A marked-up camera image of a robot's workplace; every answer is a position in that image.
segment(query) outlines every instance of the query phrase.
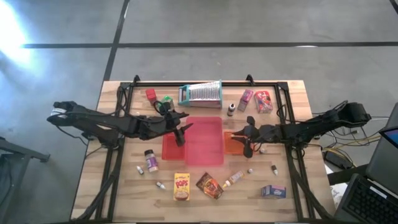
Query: laptop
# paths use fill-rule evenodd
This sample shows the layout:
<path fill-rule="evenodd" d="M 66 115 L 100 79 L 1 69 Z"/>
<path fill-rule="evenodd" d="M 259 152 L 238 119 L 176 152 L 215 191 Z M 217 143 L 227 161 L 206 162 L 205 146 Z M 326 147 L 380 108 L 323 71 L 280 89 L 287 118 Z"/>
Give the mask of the laptop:
<path fill-rule="evenodd" d="M 335 218 L 358 223 L 398 223 L 398 103 L 366 169 L 354 174 Z"/>

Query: wooden tabletop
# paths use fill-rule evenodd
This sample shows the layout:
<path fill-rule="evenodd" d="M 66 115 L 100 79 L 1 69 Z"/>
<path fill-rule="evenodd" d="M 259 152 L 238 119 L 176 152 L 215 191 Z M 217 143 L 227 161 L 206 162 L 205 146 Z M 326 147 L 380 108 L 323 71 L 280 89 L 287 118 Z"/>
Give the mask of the wooden tabletop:
<path fill-rule="evenodd" d="M 287 81 L 296 120 L 312 117 L 310 104 L 301 80 Z M 116 90 L 120 82 L 104 82 L 98 104 L 98 111 L 111 113 L 116 105 Z M 134 88 L 131 114 L 155 115 L 153 107 L 146 98 L 147 88 Z M 245 112 L 235 111 L 232 117 L 226 115 L 228 105 L 238 104 L 245 89 L 268 90 L 274 105 L 271 114 L 258 114 L 252 99 Z M 278 124 L 276 115 L 276 98 L 271 87 L 223 87 L 223 109 L 187 108 L 178 106 L 177 87 L 156 87 L 156 95 L 162 98 L 169 95 L 174 99 L 176 111 L 186 112 L 190 116 L 219 116 L 223 119 L 225 131 L 237 131 L 246 125 L 246 116 L 256 120 L 256 127 L 262 124 Z M 98 142 L 91 142 L 88 153 L 99 147 Z M 119 178 L 118 195 L 114 210 L 115 222 L 289 222 L 296 221 L 294 198 L 290 184 L 289 169 L 284 146 L 281 144 L 263 144 L 266 154 L 255 154 L 253 158 L 225 155 L 224 164 L 219 167 L 189 167 L 184 161 L 162 160 L 162 138 L 150 141 L 127 139 Z M 159 171 L 149 173 L 146 169 L 144 151 L 153 149 L 159 164 Z M 106 157 L 105 149 L 92 154 L 84 163 L 80 184 L 73 207 L 72 218 L 78 217 L 91 203 L 100 189 L 100 183 Z M 305 150 L 305 166 L 311 191 L 330 213 L 335 206 L 323 164 L 319 147 L 310 146 Z M 276 165 L 279 175 L 271 171 Z M 140 175 L 136 166 L 142 166 L 145 174 Z M 226 188 L 223 195 L 215 200 L 205 195 L 195 185 L 205 173 L 213 176 L 221 185 L 230 175 L 241 170 L 246 173 L 252 168 L 252 174 Z M 188 202 L 173 200 L 174 173 L 189 172 L 191 197 Z M 166 186 L 161 190 L 156 182 Z M 261 188 L 270 185 L 283 185 L 287 189 L 285 199 L 266 199 L 261 197 Z M 305 200 L 301 192 L 303 210 L 306 214 Z M 109 192 L 104 205 L 104 213 L 108 210 Z"/>

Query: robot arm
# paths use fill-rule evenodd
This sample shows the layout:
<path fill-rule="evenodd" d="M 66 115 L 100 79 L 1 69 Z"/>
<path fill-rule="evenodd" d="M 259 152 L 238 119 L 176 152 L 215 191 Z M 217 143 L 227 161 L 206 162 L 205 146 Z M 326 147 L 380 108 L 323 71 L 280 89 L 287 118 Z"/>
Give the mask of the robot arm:
<path fill-rule="evenodd" d="M 244 144 L 243 154 L 252 157 L 253 143 L 284 143 L 295 147 L 306 147 L 317 135 L 324 135 L 336 128 L 356 128 L 364 126 L 371 116 L 366 113 L 360 103 L 347 103 L 346 101 L 336 108 L 299 124 L 262 125 L 257 129 L 253 117 L 248 116 L 249 125 L 233 133 L 234 140 Z"/>
<path fill-rule="evenodd" d="M 177 129 L 180 118 L 189 114 L 166 110 L 163 116 L 124 116 L 89 110 L 73 101 L 55 102 L 47 121 L 56 126 L 73 126 L 83 131 L 83 136 L 97 137 L 101 144 L 117 146 L 120 135 L 141 140 L 153 139 L 167 133 L 174 133 L 177 145 L 185 142 L 184 132 L 192 124 Z"/>

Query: cheese grater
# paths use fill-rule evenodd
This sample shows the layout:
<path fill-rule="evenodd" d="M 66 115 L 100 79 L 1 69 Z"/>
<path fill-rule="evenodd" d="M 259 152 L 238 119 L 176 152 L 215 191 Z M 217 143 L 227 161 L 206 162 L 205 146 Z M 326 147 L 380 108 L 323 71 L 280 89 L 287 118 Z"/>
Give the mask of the cheese grater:
<path fill-rule="evenodd" d="M 223 107 L 222 81 L 184 85 L 179 89 L 178 105 L 207 108 Z"/>

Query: concrete floor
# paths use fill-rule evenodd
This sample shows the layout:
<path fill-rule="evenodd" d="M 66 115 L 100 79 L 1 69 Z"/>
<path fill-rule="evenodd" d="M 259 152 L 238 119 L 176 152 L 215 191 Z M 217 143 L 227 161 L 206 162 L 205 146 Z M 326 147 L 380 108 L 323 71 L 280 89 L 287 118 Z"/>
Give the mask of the concrete floor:
<path fill-rule="evenodd" d="M 54 101 L 94 109 L 110 48 L 18 44 L 112 43 L 123 0 L 0 1 L 0 136 L 51 160 L 32 161 L 10 223 L 68 220 L 85 147 L 45 121 Z M 120 43 L 398 41 L 388 0 L 131 0 Z M 343 100 L 389 116 L 398 101 L 398 47 L 118 49 L 111 80 L 305 81 L 312 111 Z M 373 133 L 386 121 L 371 121 Z M 73 128 L 67 131 L 78 134 Z M 327 145 L 331 139 L 323 138 Z M 374 150 L 347 147 L 357 164 Z"/>

